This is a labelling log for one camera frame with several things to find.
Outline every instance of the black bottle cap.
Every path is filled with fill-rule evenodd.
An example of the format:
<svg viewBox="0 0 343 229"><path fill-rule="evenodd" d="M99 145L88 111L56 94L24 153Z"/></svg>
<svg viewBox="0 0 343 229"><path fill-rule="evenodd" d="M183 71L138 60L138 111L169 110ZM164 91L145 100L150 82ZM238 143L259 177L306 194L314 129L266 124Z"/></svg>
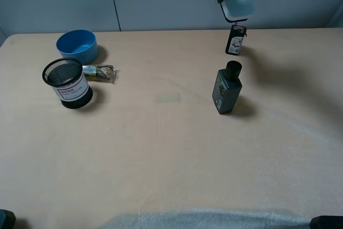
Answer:
<svg viewBox="0 0 343 229"><path fill-rule="evenodd" d="M238 76L241 73L241 70L242 70L242 65L240 64L240 62L237 62L237 61L228 62L225 68L225 72L226 72L225 80L229 80L231 82L237 80Z"/></svg>

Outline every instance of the wrapped snack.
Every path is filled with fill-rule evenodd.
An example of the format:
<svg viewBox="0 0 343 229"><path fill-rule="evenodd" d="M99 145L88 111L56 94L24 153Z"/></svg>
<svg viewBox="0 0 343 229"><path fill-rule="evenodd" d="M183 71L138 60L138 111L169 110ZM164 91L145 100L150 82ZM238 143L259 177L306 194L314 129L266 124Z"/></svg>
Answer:
<svg viewBox="0 0 343 229"><path fill-rule="evenodd" d="M116 70L112 65L90 64L83 65L83 73L87 80L97 80L100 82L113 83Z"/></svg>

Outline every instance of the blue bowl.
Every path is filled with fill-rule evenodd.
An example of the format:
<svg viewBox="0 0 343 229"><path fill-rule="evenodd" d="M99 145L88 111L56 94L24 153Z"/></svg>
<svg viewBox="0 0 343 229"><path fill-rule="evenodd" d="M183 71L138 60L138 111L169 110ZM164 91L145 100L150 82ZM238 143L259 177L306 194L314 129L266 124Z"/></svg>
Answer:
<svg viewBox="0 0 343 229"><path fill-rule="evenodd" d="M98 56L98 44L94 33L78 29L63 34L56 43L63 57L76 58L81 64L89 64Z"/></svg>

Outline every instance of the black bottle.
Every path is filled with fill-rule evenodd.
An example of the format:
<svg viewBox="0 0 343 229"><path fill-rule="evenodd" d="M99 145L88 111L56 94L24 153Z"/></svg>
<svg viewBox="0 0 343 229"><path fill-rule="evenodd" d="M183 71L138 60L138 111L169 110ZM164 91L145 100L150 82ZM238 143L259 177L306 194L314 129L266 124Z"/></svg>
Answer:
<svg viewBox="0 0 343 229"><path fill-rule="evenodd" d="M242 65L237 61L230 61L226 68L219 70L215 81L212 98L219 114L231 113L242 89L238 76Z"/></svg>

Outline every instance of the wooden table surface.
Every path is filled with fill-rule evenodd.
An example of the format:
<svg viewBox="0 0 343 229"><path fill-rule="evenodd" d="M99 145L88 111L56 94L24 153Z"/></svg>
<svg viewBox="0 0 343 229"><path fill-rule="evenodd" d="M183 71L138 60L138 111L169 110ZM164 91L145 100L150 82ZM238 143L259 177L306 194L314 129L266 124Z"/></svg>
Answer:
<svg viewBox="0 0 343 229"><path fill-rule="evenodd" d="M96 33L114 85L64 108L42 80L61 34L0 48L0 208L31 228L95 228L118 215L193 208L343 211L343 29ZM242 63L219 115L217 71Z"/></svg>

